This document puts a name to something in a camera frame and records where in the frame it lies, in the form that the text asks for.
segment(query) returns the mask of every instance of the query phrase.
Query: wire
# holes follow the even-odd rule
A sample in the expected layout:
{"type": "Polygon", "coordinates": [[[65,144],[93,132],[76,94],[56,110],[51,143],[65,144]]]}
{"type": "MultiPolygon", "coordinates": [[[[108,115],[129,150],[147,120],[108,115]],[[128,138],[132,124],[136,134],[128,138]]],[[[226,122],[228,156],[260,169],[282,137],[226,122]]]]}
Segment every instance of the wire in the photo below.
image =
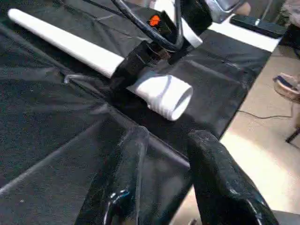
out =
{"type": "Polygon", "coordinates": [[[297,58],[300,60],[300,54],[299,54],[299,49],[297,49],[296,47],[293,47],[294,53],[297,56],[297,58]]]}
{"type": "Polygon", "coordinates": [[[257,119],[261,119],[261,120],[272,119],[272,118],[292,118],[292,116],[284,116],[284,115],[274,115],[274,116],[260,117],[260,116],[254,115],[252,113],[243,111],[243,110],[238,110],[238,112],[248,114],[250,116],[253,116],[253,117],[255,117],[257,119]]]}
{"type": "Polygon", "coordinates": [[[176,30],[177,37],[176,43],[172,43],[168,41],[166,38],[161,36],[157,31],[155,31],[151,26],[144,23],[140,18],[138,18],[133,11],[124,3],[123,0],[111,0],[115,6],[132,21],[134,25],[136,25],[144,34],[150,37],[153,41],[158,43],[164,49],[169,51],[179,51],[183,46],[183,30],[181,23],[181,5],[180,0],[175,0],[175,20],[176,20],[176,30]]]}
{"type": "Polygon", "coordinates": [[[246,112],[246,111],[243,111],[243,110],[238,110],[238,112],[240,113],[245,113],[247,115],[250,115],[250,116],[253,116],[257,119],[260,119],[260,120],[266,120],[266,119],[272,119],[272,118],[293,118],[293,109],[294,109],[294,104],[291,103],[291,115],[290,116],[285,116],[285,115],[274,115],[274,116],[266,116],[266,117],[261,117],[261,116],[256,116],[252,113],[249,113],[249,112],[246,112]]]}

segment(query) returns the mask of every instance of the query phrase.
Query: white pipe fitting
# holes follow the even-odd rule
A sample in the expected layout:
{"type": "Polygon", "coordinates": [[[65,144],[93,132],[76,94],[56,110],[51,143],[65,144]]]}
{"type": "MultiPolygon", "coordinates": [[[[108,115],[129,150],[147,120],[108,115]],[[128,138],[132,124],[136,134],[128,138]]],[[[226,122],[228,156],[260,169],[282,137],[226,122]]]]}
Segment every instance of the white pipe fitting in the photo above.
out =
{"type": "MultiPolygon", "coordinates": [[[[119,55],[18,9],[10,9],[8,17],[108,78],[112,77],[124,60],[119,55]]],[[[177,120],[183,114],[193,95],[193,88],[184,81],[171,75],[158,75],[153,72],[144,74],[128,90],[144,99],[151,110],[171,121],[177,120]]]]}

